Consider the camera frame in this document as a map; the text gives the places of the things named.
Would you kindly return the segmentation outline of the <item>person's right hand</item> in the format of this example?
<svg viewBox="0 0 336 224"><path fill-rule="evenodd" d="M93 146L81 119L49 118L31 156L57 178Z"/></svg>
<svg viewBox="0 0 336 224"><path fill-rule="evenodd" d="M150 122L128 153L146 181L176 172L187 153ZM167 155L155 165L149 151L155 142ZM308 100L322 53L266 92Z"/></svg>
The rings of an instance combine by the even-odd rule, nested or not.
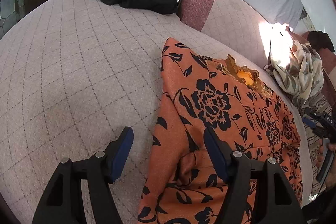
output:
<svg viewBox="0 0 336 224"><path fill-rule="evenodd" d="M335 187L335 143L326 143L323 139L320 140L319 145L316 180L327 189L331 189Z"/></svg>

